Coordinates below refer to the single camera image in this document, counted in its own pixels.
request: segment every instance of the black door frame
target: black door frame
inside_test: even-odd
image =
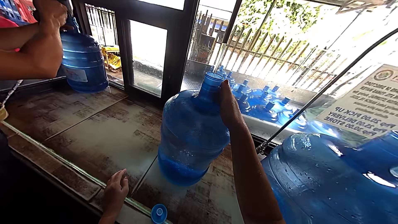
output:
[[[84,3],[107,8],[115,12],[124,88],[129,94],[146,98],[162,107],[170,97],[177,94],[181,89],[198,1],[185,0],[183,10],[138,0],[74,0],[73,5],[77,14],[76,17],[80,24],[82,24],[81,30],[87,34],[91,34],[91,30]],[[167,30],[162,93],[160,98],[133,86],[134,69],[132,64],[133,53],[129,20]]]

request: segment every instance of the price sign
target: price sign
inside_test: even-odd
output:
[[[398,130],[398,67],[382,65],[316,119],[367,138]]]

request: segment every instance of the metal fence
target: metal fence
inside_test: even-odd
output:
[[[86,11],[94,38],[102,45],[119,45],[114,11],[89,4],[86,4]]]
[[[196,53],[190,55],[191,60],[215,64],[221,57],[228,70],[316,92],[336,76],[336,70],[347,60],[308,41],[271,35],[265,28],[253,32],[237,25],[228,39],[227,50],[220,55],[224,30],[219,26],[214,37],[216,24],[212,15],[200,12],[192,44]]]

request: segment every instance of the water gallon container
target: water gallon container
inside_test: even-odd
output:
[[[60,33],[64,51],[61,74],[66,75],[68,84],[77,92],[104,90],[109,83],[99,43],[91,36],[79,33],[71,17],[66,24],[74,29]]]
[[[340,138],[339,132],[336,127],[323,123],[318,120],[311,120],[307,123],[308,133],[321,133],[335,138]]]
[[[246,93],[242,94],[242,96],[237,100],[240,112],[242,114],[249,114],[250,105],[247,101],[248,95]]]
[[[232,94],[235,96],[236,99],[239,99],[239,98],[242,96],[242,94],[243,94],[243,89],[244,89],[245,87],[246,87],[245,85],[239,84],[239,88],[238,88],[238,89],[232,90]]]
[[[252,96],[248,97],[248,102],[251,106],[255,105],[266,105],[269,102],[269,94],[267,92],[263,92],[260,96]]]
[[[255,105],[251,108],[249,115],[260,120],[276,123],[278,121],[278,114],[272,109],[273,102],[267,105]]]
[[[252,89],[248,86],[249,80],[245,79],[243,81],[243,85],[245,85],[245,88],[243,88],[243,92],[250,94],[250,92],[252,91]],[[232,90],[237,90],[239,88],[240,84],[235,84],[234,86],[232,86]]]
[[[353,148],[293,134],[261,161],[286,223],[398,223],[398,132]]]
[[[282,97],[282,95],[279,92],[277,92],[278,89],[279,89],[279,86],[274,86],[274,88],[271,91],[269,91],[269,94],[272,95],[272,99],[271,99],[272,101],[278,100]]]
[[[280,111],[278,113],[278,123],[280,125],[284,125],[290,118],[296,115],[300,109],[296,109],[293,113],[290,111]],[[305,132],[307,128],[307,120],[304,118],[303,115],[298,116],[294,121],[292,121],[288,126],[288,128]]]
[[[217,74],[222,75],[224,77],[224,79],[226,79],[227,74],[226,71],[224,70],[224,66],[221,65],[220,68],[217,70]]]
[[[260,88],[253,89],[253,90],[250,92],[250,95],[251,95],[251,96],[261,96],[264,92],[267,92],[267,93],[268,93],[268,90],[269,90],[269,86],[264,86],[263,89],[260,89]]]
[[[289,101],[289,97],[285,97],[283,100],[274,100],[275,106],[273,107],[273,110],[277,113],[280,111],[289,111],[290,113],[293,113],[293,108],[287,104]]]
[[[198,182],[229,143],[217,100],[223,80],[219,74],[206,72],[200,91],[181,91],[164,105],[158,161],[171,183]]]
[[[226,79],[228,79],[229,87],[232,88],[232,86],[235,85],[235,79],[232,77],[232,71],[229,71]]]

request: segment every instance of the person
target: person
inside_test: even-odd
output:
[[[0,29],[0,80],[49,79],[57,75],[63,56],[59,29],[66,22],[67,8],[56,0],[33,3],[40,23]]]
[[[284,224],[278,202],[257,157],[252,136],[228,80],[221,84],[220,116],[230,133],[236,196],[245,224]],[[114,223],[119,215],[129,191],[127,179],[122,178],[125,173],[126,169],[121,170],[108,181],[99,224]]]

